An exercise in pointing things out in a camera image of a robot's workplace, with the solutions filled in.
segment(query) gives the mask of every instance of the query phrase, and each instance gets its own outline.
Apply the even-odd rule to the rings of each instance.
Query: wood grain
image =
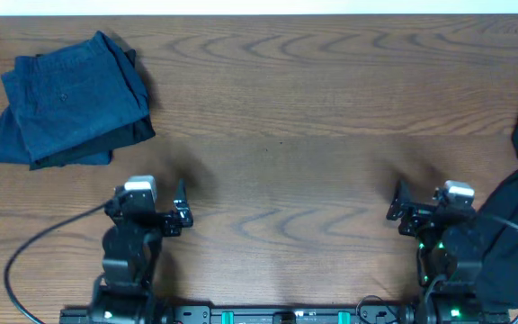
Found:
[[[158,291],[218,305],[416,293],[414,248],[384,219],[395,181],[469,181],[479,206],[518,163],[518,15],[0,18],[0,74],[102,30],[138,50],[157,137],[109,166],[0,165],[4,262],[25,239],[153,174],[195,226],[164,241]],[[0,113],[7,99],[0,81]],[[101,273],[103,215],[20,257],[13,287],[49,322]]]

